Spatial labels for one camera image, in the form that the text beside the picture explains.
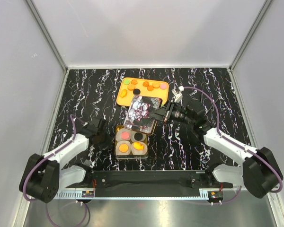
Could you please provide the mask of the gold tin lid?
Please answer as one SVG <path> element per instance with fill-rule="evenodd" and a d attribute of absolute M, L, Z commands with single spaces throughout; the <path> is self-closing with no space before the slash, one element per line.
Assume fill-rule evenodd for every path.
<path fill-rule="evenodd" d="M 146 135 L 153 134 L 156 120 L 150 117 L 150 113 L 159 109 L 161 104 L 161 98 L 134 95 L 123 127 Z"/>

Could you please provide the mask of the gold cookie tin box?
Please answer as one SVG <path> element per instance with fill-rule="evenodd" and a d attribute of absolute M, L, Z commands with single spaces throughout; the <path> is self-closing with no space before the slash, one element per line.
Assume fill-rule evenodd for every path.
<path fill-rule="evenodd" d="M 117 159 L 146 159 L 148 136 L 118 125 L 115 131 L 115 157 Z"/>

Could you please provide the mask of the orange fish cookie top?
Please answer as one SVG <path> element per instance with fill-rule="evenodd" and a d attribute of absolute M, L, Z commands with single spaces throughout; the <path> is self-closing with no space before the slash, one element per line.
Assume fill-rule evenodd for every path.
<path fill-rule="evenodd" d="M 144 150 L 144 145 L 140 142 L 134 142 L 133 143 L 133 147 L 136 149 L 136 150 Z"/>

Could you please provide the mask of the orange fish cookie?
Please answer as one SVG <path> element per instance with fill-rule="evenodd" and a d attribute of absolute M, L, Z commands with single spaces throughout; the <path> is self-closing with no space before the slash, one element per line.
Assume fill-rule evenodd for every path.
<path fill-rule="evenodd" d="M 144 150 L 144 145 L 140 142 L 134 142 L 133 143 L 133 147 L 136 149 L 136 150 Z"/>
<path fill-rule="evenodd" d="M 123 90 L 120 92 L 119 96 L 120 96 L 121 98 L 126 97 L 126 96 L 127 96 L 127 90 L 126 90 L 126 89 L 123 89 Z"/>

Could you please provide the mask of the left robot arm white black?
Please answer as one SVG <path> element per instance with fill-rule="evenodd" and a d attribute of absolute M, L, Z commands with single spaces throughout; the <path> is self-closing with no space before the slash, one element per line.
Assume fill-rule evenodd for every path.
<path fill-rule="evenodd" d="M 92 118 L 77 130 L 74 115 L 70 119 L 73 132 L 69 139 L 52 151 L 29 157 L 19 183 L 19 191 L 25 200 L 49 203 L 61 189 L 73 184 L 88 187 L 94 183 L 92 169 L 86 164 L 65 166 L 91 146 L 100 150 L 112 147 L 114 142 L 107 133 L 108 122 Z"/>

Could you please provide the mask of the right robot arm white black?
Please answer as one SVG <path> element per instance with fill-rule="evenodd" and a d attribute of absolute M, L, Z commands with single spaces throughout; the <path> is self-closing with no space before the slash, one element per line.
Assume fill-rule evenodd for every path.
<path fill-rule="evenodd" d="M 176 121 L 185 124 L 194 141 L 222 152 L 238 164 L 238 167 L 216 164 L 207 169 L 205 181 L 208 186 L 214 188 L 221 183 L 244 186 L 256 198 L 282 190 L 284 178 L 272 151 L 243 144 L 221 132 L 219 127 L 206 120 L 204 108 L 190 105 L 182 108 L 171 103 L 151 112 L 150 117 L 164 123 Z"/>

